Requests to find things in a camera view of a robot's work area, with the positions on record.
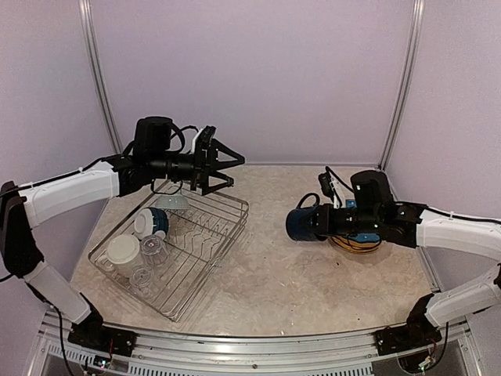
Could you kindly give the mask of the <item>dark blue mug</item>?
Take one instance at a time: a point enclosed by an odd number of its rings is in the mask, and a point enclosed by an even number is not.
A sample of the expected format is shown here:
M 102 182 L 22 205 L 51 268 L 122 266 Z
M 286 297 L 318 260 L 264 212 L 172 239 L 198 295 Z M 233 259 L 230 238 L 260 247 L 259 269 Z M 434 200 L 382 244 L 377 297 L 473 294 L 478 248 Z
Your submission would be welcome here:
M 303 203 L 310 197 L 315 198 L 313 205 L 303 207 Z M 320 205 L 320 196 L 311 192 L 305 194 L 286 217 L 286 232 L 294 241 L 325 241 L 327 237 L 318 235 L 312 229 L 317 226 L 315 210 Z

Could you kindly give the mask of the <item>blue dotted plate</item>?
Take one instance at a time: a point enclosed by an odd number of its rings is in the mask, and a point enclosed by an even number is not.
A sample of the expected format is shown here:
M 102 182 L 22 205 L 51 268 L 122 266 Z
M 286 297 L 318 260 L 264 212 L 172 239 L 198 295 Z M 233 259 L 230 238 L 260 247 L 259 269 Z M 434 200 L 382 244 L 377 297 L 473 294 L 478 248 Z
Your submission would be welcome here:
M 347 199 L 345 201 L 345 206 L 347 208 L 356 208 L 357 204 L 355 200 Z M 348 239 L 350 241 L 354 241 L 360 244 L 369 244 L 369 243 L 376 244 L 380 242 L 380 237 L 375 233 L 357 233 L 356 235 L 348 236 Z

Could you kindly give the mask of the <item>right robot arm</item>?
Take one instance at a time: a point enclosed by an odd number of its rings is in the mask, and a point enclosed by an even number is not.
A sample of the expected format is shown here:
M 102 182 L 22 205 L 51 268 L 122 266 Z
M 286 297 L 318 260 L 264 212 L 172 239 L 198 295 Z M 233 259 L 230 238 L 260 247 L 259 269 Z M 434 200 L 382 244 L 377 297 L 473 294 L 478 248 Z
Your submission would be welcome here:
M 365 170 L 351 177 L 356 206 L 322 204 L 312 214 L 319 237 L 375 233 L 381 240 L 407 248 L 444 248 L 500 261 L 500 221 L 457 215 L 426 204 L 396 201 L 383 172 Z M 500 303 L 500 266 L 437 294 L 425 295 L 399 327 L 396 340 L 416 348 L 438 341 L 439 327 L 460 316 Z

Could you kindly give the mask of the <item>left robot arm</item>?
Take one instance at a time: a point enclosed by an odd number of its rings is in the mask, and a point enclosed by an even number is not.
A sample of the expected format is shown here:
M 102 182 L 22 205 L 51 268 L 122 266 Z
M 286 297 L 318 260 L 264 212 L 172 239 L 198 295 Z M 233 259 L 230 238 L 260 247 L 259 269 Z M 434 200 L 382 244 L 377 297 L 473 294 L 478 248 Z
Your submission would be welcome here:
M 231 187 L 227 168 L 243 165 L 243 155 L 218 141 L 207 125 L 184 151 L 183 130 L 169 117 L 137 121 L 134 139 L 120 154 L 101 157 L 78 170 L 36 183 L 1 187 L 1 257 L 9 277 L 17 277 L 72 324 L 74 335 L 99 349 L 110 340 L 103 317 L 51 267 L 34 239 L 33 228 L 96 201 L 124 197 L 158 179 L 188 183 L 203 195 Z

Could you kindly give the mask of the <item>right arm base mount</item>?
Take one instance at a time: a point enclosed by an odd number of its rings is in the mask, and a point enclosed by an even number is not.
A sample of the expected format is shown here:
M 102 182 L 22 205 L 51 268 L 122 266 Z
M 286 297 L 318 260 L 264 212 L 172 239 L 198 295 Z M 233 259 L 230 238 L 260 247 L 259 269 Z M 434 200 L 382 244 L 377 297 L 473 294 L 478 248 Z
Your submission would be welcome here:
M 379 356 L 418 349 L 442 340 L 441 332 L 434 327 L 423 329 L 416 325 L 407 324 L 385 327 L 375 331 L 373 336 Z

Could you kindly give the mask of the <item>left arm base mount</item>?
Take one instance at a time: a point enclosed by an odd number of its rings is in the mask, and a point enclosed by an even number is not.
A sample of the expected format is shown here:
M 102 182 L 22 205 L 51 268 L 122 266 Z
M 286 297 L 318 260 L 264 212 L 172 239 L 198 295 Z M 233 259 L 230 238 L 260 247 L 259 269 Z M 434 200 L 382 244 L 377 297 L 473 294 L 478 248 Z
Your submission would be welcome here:
M 79 345 L 86 349 L 108 353 L 112 356 L 131 357 L 135 348 L 137 334 L 115 327 L 103 326 L 93 334 L 84 334 L 82 331 L 72 329 L 68 335 L 69 343 Z

